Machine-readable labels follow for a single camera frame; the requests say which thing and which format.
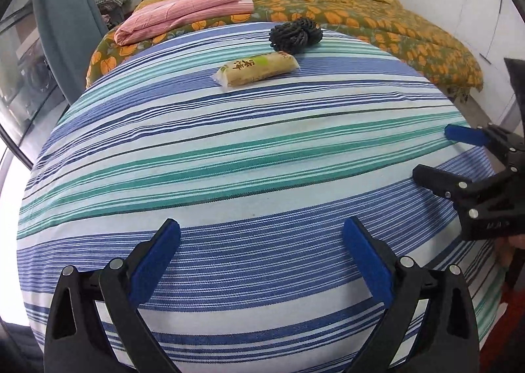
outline blue curtain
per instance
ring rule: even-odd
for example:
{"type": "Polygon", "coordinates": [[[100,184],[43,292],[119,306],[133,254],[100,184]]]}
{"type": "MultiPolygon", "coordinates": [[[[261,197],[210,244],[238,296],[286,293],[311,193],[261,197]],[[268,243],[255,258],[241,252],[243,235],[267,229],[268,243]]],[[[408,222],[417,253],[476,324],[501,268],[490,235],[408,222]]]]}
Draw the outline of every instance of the blue curtain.
{"type": "Polygon", "coordinates": [[[70,104],[86,88],[89,60],[107,27],[94,0],[32,0],[40,41],[70,104]]]}

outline pink striped towel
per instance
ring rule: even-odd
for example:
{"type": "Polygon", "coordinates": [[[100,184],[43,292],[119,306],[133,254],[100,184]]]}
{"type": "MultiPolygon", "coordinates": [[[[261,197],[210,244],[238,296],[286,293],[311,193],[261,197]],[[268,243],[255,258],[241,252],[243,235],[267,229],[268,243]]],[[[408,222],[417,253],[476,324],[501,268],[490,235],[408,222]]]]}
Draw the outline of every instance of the pink striped towel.
{"type": "Polygon", "coordinates": [[[131,15],[115,32],[115,42],[126,46],[167,33],[189,23],[229,14],[250,14],[252,0],[164,0],[131,15]]]}

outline bundle of black rope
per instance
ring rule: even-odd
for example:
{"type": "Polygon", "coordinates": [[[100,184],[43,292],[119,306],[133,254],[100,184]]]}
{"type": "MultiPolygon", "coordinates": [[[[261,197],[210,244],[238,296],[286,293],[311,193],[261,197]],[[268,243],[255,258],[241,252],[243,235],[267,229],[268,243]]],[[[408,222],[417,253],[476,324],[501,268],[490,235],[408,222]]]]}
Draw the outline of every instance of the bundle of black rope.
{"type": "Polygon", "coordinates": [[[322,38],[323,33],[317,27],[316,21],[307,17],[276,25],[270,30],[272,48],[291,55],[299,53],[307,46],[317,44],[322,38]]]}

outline snack package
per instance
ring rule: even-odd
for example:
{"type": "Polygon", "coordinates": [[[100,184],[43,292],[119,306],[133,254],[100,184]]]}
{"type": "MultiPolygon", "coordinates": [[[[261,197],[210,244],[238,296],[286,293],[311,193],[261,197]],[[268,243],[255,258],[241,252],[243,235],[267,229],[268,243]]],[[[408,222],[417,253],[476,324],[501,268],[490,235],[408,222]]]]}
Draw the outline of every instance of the snack package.
{"type": "Polygon", "coordinates": [[[277,51],[225,63],[212,78],[227,89],[290,72],[298,67],[295,57],[277,51]]]}

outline striped bedsheet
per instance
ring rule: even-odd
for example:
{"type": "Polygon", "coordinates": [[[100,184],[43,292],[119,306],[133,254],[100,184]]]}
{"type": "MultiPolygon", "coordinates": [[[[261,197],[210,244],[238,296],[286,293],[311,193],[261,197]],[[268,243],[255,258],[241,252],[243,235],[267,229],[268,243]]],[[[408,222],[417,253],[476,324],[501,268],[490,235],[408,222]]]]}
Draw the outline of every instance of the striped bedsheet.
{"type": "Polygon", "coordinates": [[[419,265],[459,264],[485,336],[503,282],[492,242],[462,242],[451,203],[410,179],[419,163],[473,179],[492,172],[480,148],[444,138],[463,117],[412,68],[331,31],[297,56],[300,70],[224,93],[210,75],[271,51],[272,26],[210,28],[151,47],[61,119],[31,173],[18,231],[20,285],[41,345],[62,267],[125,257],[168,217],[182,244],[140,312],[184,373],[342,371],[383,311],[343,248],[351,215],[419,265]]]}

